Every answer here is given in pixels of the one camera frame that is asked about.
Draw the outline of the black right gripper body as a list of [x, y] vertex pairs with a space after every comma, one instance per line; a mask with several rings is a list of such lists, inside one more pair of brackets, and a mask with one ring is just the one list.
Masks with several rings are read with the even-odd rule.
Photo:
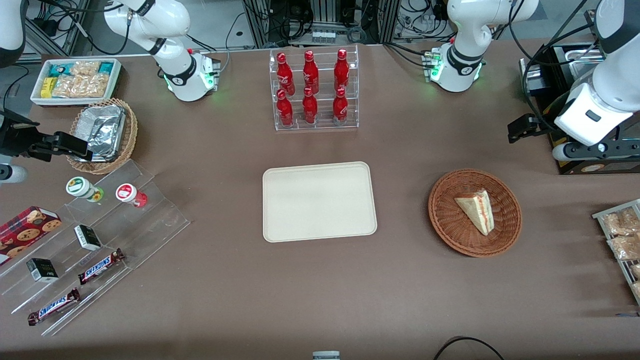
[[0, 153], [18, 157], [39, 139], [37, 121], [31, 121], [14, 111], [1, 111]]

